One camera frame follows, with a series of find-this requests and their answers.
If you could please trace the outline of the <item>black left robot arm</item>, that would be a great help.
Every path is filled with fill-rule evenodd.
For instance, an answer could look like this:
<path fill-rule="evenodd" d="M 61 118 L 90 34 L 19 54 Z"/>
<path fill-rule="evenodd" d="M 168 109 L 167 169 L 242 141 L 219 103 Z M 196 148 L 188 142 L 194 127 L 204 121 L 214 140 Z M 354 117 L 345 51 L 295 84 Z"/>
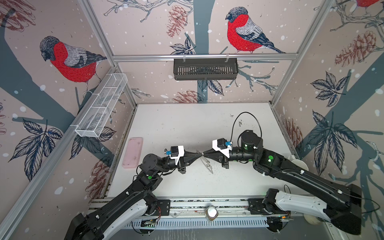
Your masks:
<path fill-rule="evenodd" d="M 127 223 L 156 211 L 157 197 L 153 191 L 163 180 L 161 174 L 185 167 L 202 157 L 202 153 L 186 152 L 182 157 L 161 158 L 155 154 L 144 157 L 140 173 L 117 197 L 98 210 L 83 216 L 78 214 L 69 225 L 65 240 L 109 240 Z"/>

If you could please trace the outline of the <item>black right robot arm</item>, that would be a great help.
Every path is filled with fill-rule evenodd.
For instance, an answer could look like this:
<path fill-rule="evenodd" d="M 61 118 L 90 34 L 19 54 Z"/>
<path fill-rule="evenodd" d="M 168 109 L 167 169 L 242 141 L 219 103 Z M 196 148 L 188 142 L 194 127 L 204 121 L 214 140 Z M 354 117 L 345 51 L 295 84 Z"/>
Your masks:
<path fill-rule="evenodd" d="M 308 196 L 268 189 L 263 201 L 250 208 L 260 215 L 298 212 L 329 222 L 339 230 L 360 235 L 362 231 L 362 190 L 333 183 L 295 165 L 284 156 L 267 150 L 263 139 L 253 131 L 244 131 L 241 144 L 233 147 L 226 139 L 214 140 L 203 156 L 229 168 L 230 162 L 252 162 L 254 170 L 264 176 L 288 182 L 309 193 Z"/>

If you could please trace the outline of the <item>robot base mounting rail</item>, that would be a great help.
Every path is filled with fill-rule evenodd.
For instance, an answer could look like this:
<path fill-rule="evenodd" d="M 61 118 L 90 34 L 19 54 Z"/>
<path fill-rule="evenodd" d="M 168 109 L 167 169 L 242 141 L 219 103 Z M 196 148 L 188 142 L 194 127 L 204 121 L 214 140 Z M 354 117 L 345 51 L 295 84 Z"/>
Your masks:
<path fill-rule="evenodd" d="M 289 212 L 267 212 L 261 198 L 159 199 L 154 211 L 129 217 L 117 230 L 149 234 L 156 230 L 268 228 L 279 232 Z"/>

